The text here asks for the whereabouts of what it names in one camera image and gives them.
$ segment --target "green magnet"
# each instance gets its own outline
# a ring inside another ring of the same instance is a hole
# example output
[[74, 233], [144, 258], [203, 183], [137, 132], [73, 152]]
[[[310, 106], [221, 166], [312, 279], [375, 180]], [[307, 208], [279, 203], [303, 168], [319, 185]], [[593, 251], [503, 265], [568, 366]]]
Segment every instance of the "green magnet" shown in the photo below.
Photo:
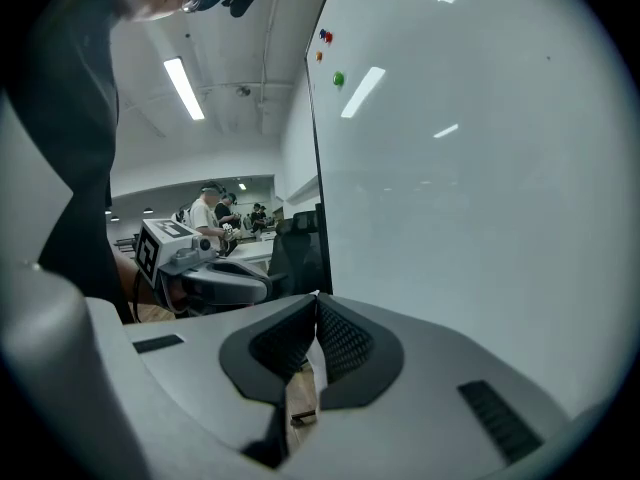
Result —
[[336, 74], [333, 75], [333, 85], [337, 85], [338, 87], [344, 85], [344, 75], [340, 71], [336, 71]]

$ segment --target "black cable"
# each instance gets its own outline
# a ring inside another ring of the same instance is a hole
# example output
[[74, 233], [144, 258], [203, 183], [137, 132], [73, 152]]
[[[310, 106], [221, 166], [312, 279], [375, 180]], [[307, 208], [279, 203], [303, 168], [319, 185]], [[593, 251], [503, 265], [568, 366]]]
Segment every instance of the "black cable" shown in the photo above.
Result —
[[140, 279], [142, 279], [142, 272], [138, 270], [136, 278], [133, 281], [133, 318], [136, 323], [142, 323], [138, 316], [138, 292], [140, 291]]

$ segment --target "person in white shirt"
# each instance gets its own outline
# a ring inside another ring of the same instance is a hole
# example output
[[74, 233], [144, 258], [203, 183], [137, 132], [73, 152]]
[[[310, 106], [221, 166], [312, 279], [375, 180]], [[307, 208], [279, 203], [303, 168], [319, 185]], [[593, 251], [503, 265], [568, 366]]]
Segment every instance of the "person in white shirt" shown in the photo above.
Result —
[[181, 221], [191, 229], [209, 237], [211, 245], [216, 251], [220, 250], [220, 238], [224, 238], [226, 232], [218, 227], [218, 223], [213, 218], [212, 209], [220, 201], [220, 196], [224, 193], [224, 188], [215, 181], [206, 182], [200, 189], [200, 197], [196, 199], [191, 207], [182, 215], [174, 214], [174, 220]]

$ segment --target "floor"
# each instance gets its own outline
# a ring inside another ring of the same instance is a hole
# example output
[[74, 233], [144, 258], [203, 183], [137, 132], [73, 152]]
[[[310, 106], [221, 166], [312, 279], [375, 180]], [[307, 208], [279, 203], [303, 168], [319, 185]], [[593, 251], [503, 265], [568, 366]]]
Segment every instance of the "floor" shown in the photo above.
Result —
[[[158, 306], [138, 304], [138, 315], [144, 322], [164, 322], [175, 320], [173, 313]], [[305, 364], [302, 371], [296, 373], [287, 386], [287, 444], [289, 453], [294, 453], [313, 431], [315, 416], [304, 418], [302, 425], [292, 426], [291, 415], [314, 410], [316, 408], [316, 390], [313, 383], [313, 371]]]

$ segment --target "white shirt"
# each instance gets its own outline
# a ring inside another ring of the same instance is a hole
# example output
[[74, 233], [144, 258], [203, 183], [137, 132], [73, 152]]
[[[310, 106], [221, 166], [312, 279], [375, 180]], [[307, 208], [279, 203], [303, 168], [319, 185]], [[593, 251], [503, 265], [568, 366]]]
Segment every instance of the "white shirt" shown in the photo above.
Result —
[[[196, 199], [188, 212], [185, 212], [185, 224], [193, 230], [198, 228], [215, 229], [218, 223], [213, 217], [211, 208], [202, 199]], [[207, 237], [216, 251], [220, 250], [220, 239], [217, 236]]]

